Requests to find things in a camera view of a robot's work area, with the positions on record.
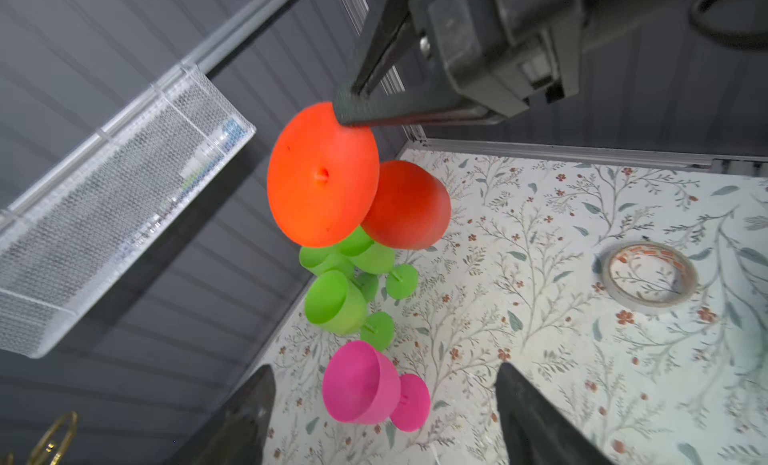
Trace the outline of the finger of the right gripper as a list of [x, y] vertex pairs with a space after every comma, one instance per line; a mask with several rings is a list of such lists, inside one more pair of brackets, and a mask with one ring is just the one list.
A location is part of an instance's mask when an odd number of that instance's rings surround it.
[[[443, 69], [428, 0], [370, 0], [333, 110], [346, 126], [496, 123], [500, 116], [460, 94]], [[375, 95], [388, 72], [426, 40], [427, 77], [416, 87]]]

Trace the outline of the wooden base wire glass rack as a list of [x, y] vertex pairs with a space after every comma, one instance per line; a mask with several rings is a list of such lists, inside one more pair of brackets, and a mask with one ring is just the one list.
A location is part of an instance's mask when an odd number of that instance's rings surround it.
[[[75, 410], [70, 410], [55, 418], [30, 450], [25, 464], [61, 464], [77, 435], [79, 418], [80, 416]], [[1, 430], [34, 431], [42, 426], [42, 423], [26, 419], [1, 418]], [[66, 429], [63, 435], [59, 433], [62, 428]], [[17, 464], [13, 448], [8, 449], [1, 457], [1, 464]]]

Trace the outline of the clear tape roll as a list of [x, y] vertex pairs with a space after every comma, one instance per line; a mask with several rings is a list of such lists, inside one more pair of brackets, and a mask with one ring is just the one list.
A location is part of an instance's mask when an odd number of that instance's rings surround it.
[[676, 249], [649, 241], [610, 248], [602, 257], [601, 277], [619, 305], [646, 315], [662, 315], [689, 303], [698, 272]]

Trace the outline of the red wine glass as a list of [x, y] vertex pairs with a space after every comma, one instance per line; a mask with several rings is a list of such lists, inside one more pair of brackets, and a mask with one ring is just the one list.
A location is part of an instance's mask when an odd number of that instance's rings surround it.
[[305, 247], [332, 246], [362, 229], [391, 248], [426, 249], [444, 236], [452, 214], [440, 180], [414, 163], [380, 160], [372, 130], [341, 125], [329, 102], [284, 127], [267, 194], [279, 229]]

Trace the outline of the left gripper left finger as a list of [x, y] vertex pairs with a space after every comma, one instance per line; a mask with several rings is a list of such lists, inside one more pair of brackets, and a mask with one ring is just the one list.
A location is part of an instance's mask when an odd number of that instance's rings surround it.
[[272, 367], [259, 367], [166, 464], [260, 464], [276, 398]]

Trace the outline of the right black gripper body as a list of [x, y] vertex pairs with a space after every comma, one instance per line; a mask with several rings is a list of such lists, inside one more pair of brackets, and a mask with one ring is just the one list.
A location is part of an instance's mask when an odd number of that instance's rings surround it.
[[580, 88], [585, 0], [413, 0], [416, 119], [507, 119]]

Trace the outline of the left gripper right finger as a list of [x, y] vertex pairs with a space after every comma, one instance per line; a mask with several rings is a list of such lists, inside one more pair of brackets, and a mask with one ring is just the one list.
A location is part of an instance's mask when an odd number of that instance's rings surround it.
[[500, 365], [495, 394], [510, 464], [610, 462], [512, 364]]

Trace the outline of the pink wine glass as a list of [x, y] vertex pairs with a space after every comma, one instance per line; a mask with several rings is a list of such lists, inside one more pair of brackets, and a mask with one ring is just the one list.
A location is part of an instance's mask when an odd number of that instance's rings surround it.
[[425, 381], [399, 374], [391, 360], [364, 341], [343, 345], [323, 374], [322, 399], [338, 422], [376, 425], [389, 419], [403, 432], [424, 426], [431, 410]]

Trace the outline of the green wine glass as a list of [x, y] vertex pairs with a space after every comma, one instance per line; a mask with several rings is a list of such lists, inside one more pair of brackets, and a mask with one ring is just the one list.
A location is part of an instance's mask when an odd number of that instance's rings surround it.
[[379, 286], [378, 276], [359, 272], [352, 261], [341, 253], [339, 245], [319, 248], [302, 246], [299, 262], [315, 276], [321, 276], [327, 271], [340, 271], [358, 287], [367, 302], [375, 298]]
[[311, 285], [304, 313], [307, 320], [321, 329], [360, 339], [378, 351], [385, 351], [394, 340], [392, 317], [385, 312], [371, 313], [362, 291], [344, 273], [330, 270]]
[[417, 269], [397, 264], [395, 250], [376, 242], [360, 226], [340, 242], [340, 252], [363, 272], [385, 275], [387, 295], [395, 300], [413, 295], [418, 288]]

